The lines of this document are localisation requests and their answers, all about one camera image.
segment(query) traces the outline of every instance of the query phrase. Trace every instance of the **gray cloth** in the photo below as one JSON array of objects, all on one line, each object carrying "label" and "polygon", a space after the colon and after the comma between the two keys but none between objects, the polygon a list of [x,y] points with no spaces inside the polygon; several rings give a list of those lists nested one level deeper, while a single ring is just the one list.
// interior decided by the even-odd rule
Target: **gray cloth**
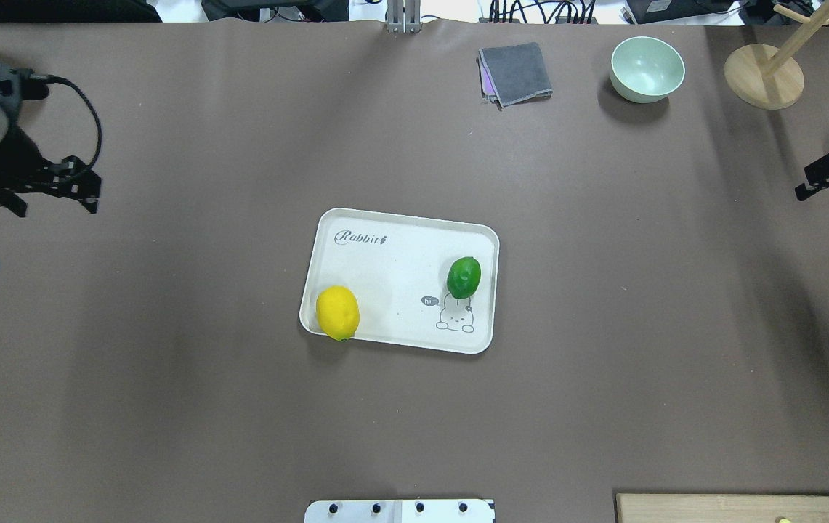
[{"label": "gray cloth", "polygon": [[520,46],[487,47],[478,56],[488,69],[501,107],[553,94],[543,53],[536,42]]}]

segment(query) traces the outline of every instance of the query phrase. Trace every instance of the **rectangular tray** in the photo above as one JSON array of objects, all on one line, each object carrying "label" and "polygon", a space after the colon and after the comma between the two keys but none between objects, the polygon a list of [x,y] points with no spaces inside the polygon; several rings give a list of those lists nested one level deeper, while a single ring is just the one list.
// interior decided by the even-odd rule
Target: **rectangular tray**
[{"label": "rectangular tray", "polygon": [[[477,259],[482,277],[471,298],[447,292],[450,265]],[[478,354],[491,344],[498,282],[498,235],[485,225],[332,208],[318,222],[298,316],[318,325],[318,295],[347,287],[359,302],[357,340]]]}]

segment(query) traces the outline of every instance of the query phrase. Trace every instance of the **wooden cutting board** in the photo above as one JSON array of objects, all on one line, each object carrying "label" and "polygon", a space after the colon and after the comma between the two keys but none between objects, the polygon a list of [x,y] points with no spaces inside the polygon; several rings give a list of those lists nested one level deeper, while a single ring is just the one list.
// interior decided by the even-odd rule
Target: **wooden cutting board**
[{"label": "wooden cutting board", "polygon": [[618,494],[617,501],[618,523],[829,523],[829,496]]}]

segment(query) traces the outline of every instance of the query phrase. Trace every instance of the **brown table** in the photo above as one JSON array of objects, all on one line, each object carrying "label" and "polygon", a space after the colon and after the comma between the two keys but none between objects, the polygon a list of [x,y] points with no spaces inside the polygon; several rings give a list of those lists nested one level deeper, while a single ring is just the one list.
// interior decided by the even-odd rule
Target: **brown table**
[{"label": "brown table", "polygon": [[[767,113],[727,54],[790,29],[430,23],[0,26],[105,125],[98,215],[0,209],[0,521],[301,521],[309,500],[483,496],[611,521],[615,491],[829,493],[829,29]],[[667,102],[607,83],[650,34]],[[537,41],[554,95],[480,102],[477,50]],[[55,89],[50,158],[93,145]],[[334,206],[501,236],[478,357],[307,334]]]}]

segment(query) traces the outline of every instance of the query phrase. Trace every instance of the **green bowl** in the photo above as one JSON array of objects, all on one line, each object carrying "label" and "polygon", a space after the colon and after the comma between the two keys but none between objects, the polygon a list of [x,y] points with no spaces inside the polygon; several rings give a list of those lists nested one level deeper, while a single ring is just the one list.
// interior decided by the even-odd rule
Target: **green bowl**
[{"label": "green bowl", "polygon": [[663,40],[635,36],[619,43],[611,53],[611,85],[631,102],[659,102],[685,78],[682,57]]}]

